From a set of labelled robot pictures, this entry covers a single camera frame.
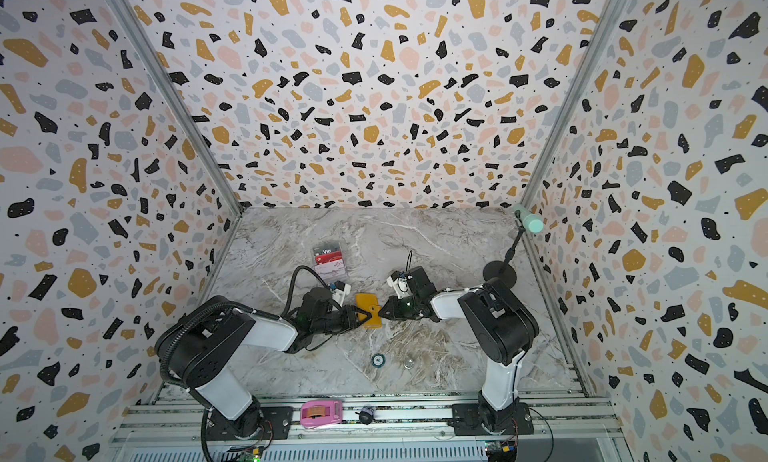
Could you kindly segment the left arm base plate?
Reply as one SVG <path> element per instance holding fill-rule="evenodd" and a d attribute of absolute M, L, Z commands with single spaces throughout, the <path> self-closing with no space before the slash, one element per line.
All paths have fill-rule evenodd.
<path fill-rule="evenodd" d="M 288 437 L 293 408 L 290 406 L 262 407 L 252 404 L 234 420 L 212 409 L 202 423 L 207 441 L 274 441 Z"/>

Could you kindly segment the yellow leather card holder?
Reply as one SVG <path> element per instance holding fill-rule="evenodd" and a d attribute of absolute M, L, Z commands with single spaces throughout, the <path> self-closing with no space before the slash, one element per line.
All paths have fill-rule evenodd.
<path fill-rule="evenodd" d="M 383 323 L 379 315 L 381 306 L 375 294 L 358 293 L 355 298 L 356 306 L 362 310 L 358 314 L 361 324 L 366 329 L 381 328 Z"/>

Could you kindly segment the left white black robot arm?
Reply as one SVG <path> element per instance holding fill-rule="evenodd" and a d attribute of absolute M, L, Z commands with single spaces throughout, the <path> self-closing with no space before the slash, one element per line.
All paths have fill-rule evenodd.
<path fill-rule="evenodd" d="M 314 288 L 302 304 L 276 315 L 214 296 L 182 317 L 157 340 L 162 379 L 203 405 L 227 432 L 245 439 L 263 426 L 261 404 L 228 368 L 243 345 L 286 354 L 307 350 L 316 335 L 334 336 L 361 327 L 373 314 L 342 305 L 343 290 Z"/>

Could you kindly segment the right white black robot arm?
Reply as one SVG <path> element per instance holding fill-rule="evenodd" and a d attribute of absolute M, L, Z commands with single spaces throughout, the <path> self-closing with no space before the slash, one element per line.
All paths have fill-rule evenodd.
<path fill-rule="evenodd" d="M 487 357 L 477 417 L 486 431 L 502 433 L 513 425 L 514 416 L 524 411 L 517 384 L 522 362 L 539 335 L 539 325 L 512 292 L 517 274 L 507 262 L 488 263 L 483 277 L 484 283 L 478 286 L 439 290 L 421 266 L 394 272 L 387 284 L 395 294 L 379 315 L 393 321 L 466 320 Z"/>

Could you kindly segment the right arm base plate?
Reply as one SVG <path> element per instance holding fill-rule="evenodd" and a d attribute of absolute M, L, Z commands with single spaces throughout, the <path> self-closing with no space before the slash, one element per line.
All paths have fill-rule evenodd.
<path fill-rule="evenodd" d="M 448 425 L 456 436 L 532 435 L 534 426 L 529 406 L 516 401 L 501 411 L 485 402 L 458 403 L 451 406 Z"/>

